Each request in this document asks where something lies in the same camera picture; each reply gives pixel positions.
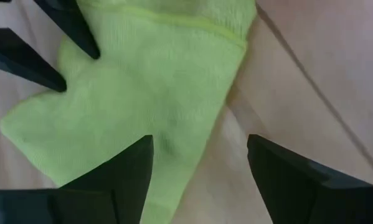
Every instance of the wooden floor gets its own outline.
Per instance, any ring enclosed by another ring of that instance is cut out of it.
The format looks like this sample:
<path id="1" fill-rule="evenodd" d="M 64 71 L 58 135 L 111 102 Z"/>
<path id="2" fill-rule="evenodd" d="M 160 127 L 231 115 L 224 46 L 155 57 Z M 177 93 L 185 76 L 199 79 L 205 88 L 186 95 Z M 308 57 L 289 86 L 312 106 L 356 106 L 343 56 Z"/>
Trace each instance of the wooden floor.
<path id="1" fill-rule="evenodd" d="M 248 54 L 173 223 L 271 223 L 246 160 L 249 134 L 373 183 L 373 0 L 258 3 Z M 0 26 L 55 65 L 61 31 L 32 1 L 0 4 Z M 42 90 L 0 72 L 0 117 Z M 53 184 L 0 134 L 0 189 L 41 187 Z"/>

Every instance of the lime green sock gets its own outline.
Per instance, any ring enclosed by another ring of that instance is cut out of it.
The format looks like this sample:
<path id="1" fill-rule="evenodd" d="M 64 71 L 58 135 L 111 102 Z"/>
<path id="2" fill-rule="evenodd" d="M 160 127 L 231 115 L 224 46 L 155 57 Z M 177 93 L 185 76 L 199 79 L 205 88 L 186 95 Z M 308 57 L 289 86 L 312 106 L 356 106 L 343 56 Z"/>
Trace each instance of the lime green sock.
<path id="1" fill-rule="evenodd" d="M 146 134 L 154 165 L 143 223 L 169 223 L 246 49 L 251 0 L 79 1 L 102 51 L 59 53 L 65 93 L 15 107 L 2 132 L 57 185 Z"/>

